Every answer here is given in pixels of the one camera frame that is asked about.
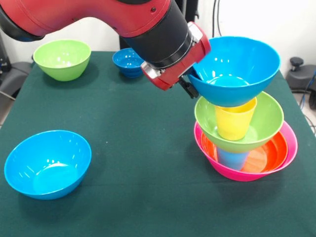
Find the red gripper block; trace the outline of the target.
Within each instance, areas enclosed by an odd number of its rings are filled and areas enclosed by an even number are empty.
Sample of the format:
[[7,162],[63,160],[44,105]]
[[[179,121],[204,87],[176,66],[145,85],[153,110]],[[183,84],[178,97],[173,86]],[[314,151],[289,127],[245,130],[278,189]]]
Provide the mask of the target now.
[[194,86],[185,81],[182,76],[188,69],[189,74],[198,80],[203,80],[196,70],[191,67],[194,63],[200,62],[211,50],[206,34],[194,22],[188,23],[189,49],[175,63],[163,68],[155,68],[148,62],[141,65],[144,75],[152,84],[162,90],[168,90],[177,82],[192,98],[198,98],[199,93]]

